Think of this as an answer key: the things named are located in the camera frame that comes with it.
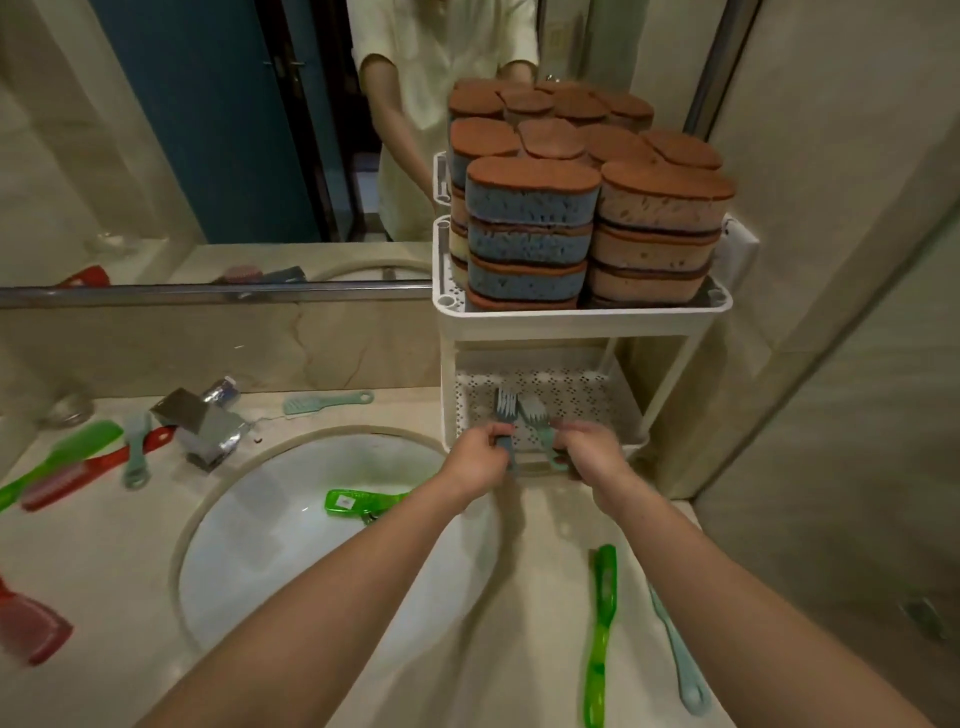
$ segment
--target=green comb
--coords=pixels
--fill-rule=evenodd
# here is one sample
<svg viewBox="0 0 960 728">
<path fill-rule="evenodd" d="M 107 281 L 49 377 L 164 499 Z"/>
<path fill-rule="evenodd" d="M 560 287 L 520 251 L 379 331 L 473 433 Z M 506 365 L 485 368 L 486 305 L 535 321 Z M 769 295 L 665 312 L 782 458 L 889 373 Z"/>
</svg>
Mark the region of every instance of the green comb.
<svg viewBox="0 0 960 728">
<path fill-rule="evenodd" d="M 584 686 L 584 725 L 603 728 L 607 699 L 607 643 L 610 625 L 616 614 L 616 547 L 603 544 L 590 554 L 593 584 L 596 590 L 597 622 L 593 628 L 593 647 L 587 662 Z"/>
<path fill-rule="evenodd" d="M 287 417 L 320 412 L 325 407 L 337 404 L 370 404 L 373 392 L 369 389 L 360 392 L 347 392 L 345 395 L 294 395 L 283 403 L 283 414 Z"/>
<path fill-rule="evenodd" d="M 375 513 L 379 517 L 401 502 L 408 494 L 409 491 L 390 496 L 386 493 L 334 488 L 326 492 L 324 510 L 331 516 L 356 516 L 360 518 Z"/>
<path fill-rule="evenodd" d="M 50 448 L 47 459 L 33 470 L 18 477 L 13 483 L 0 488 L 0 511 L 6 510 L 20 497 L 20 494 L 35 480 L 46 477 L 50 473 L 85 460 L 123 435 L 123 427 L 113 420 L 84 425 L 69 437 L 65 437 Z"/>
</svg>

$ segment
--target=mirror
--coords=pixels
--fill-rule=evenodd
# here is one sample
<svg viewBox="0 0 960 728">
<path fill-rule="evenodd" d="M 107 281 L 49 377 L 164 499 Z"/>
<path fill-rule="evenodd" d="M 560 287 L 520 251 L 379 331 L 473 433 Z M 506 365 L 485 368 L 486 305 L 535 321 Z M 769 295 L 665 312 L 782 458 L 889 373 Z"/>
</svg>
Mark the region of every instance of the mirror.
<svg viewBox="0 0 960 728">
<path fill-rule="evenodd" d="M 708 4 L 672 59 L 645 3 L 526 0 L 477 21 L 455 0 L 382 17 L 352 0 L 10 0 L 0 288 L 429 279 L 448 209 L 423 189 L 457 79 L 494 76 L 509 49 L 518 78 L 656 92 L 679 129 L 724 7 Z M 362 89 L 358 63 L 382 57 L 403 124 L 374 124 Z"/>
</svg>

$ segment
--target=wall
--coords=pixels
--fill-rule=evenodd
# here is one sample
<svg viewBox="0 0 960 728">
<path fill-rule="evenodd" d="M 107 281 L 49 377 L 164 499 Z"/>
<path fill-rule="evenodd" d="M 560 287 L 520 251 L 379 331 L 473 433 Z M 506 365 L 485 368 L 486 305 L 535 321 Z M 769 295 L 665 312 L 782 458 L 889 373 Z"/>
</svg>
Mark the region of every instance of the wall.
<svg viewBox="0 0 960 728">
<path fill-rule="evenodd" d="M 427 299 L 8 309 L 0 341 L 44 381 L 94 397 L 202 392 L 223 375 L 246 392 L 440 383 Z"/>
<path fill-rule="evenodd" d="M 932 249 L 696 500 L 730 556 L 960 725 L 960 658 L 896 602 L 960 627 L 960 210 Z"/>
<path fill-rule="evenodd" d="M 169 238 L 136 282 L 165 280 L 203 236 L 89 6 L 5 2 L 0 48 L 0 228 L 16 241 L 0 285 L 65 278 L 99 231 Z"/>
<path fill-rule="evenodd" d="M 760 7 L 710 142 L 761 252 L 655 426 L 667 493 L 722 470 L 960 198 L 958 34 L 949 0 Z M 676 346 L 633 343 L 638 390 Z"/>
<path fill-rule="evenodd" d="M 646 3 L 630 91 L 653 104 L 655 126 L 684 127 L 726 5 L 727 0 Z"/>
<path fill-rule="evenodd" d="M 0 286 L 55 283 L 86 261 L 99 225 L 0 79 Z"/>
</svg>

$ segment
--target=electrical outlet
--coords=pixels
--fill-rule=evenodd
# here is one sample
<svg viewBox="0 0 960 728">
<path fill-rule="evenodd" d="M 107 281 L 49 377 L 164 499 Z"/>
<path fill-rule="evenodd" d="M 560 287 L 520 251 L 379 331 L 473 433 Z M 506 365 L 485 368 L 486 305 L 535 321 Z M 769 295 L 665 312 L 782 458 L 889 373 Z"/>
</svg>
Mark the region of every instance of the electrical outlet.
<svg viewBox="0 0 960 728">
<path fill-rule="evenodd" d="M 727 215 L 713 248 L 710 275 L 733 293 L 747 277 L 760 250 L 760 241 L 735 218 Z"/>
</svg>

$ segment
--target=door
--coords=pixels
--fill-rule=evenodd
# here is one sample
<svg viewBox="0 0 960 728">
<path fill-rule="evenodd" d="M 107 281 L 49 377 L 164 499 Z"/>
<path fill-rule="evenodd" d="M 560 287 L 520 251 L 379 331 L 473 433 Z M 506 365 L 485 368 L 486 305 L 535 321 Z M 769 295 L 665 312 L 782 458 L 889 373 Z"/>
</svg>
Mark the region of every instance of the door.
<svg viewBox="0 0 960 728">
<path fill-rule="evenodd" d="M 329 239 L 253 0 L 91 0 L 210 243 Z"/>
<path fill-rule="evenodd" d="M 342 140 L 337 136 L 333 109 L 324 77 L 324 61 L 317 42 L 316 19 L 310 7 L 310 0 L 283 0 L 283 10 L 286 13 L 290 37 L 300 64 L 298 73 L 324 169 L 326 192 L 333 213 L 333 222 L 339 232 L 339 239 L 349 240 L 350 231 L 357 223 L 355 209 L 359 205 L 352 197 L 354 191 L 348 164 L 341 152 Z"/>
</svg>

